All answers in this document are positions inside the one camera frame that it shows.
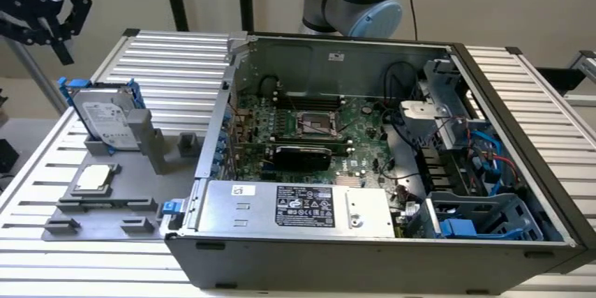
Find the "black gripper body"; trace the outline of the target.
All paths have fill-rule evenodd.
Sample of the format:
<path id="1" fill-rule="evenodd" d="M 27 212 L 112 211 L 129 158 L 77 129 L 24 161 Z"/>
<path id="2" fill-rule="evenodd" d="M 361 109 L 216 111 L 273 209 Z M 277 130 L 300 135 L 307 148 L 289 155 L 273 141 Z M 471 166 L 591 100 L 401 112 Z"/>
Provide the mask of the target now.
<path id="1" fill-rule="evenodd" d="M 63 4 L 64 0 L 1 0 L 1 14 L 25 22 L 27 26 L 21 25 L 23 27 L 44 31 L 48 39 L 52 39 L 48 18 L 53 14 L 59 16 Z"/>

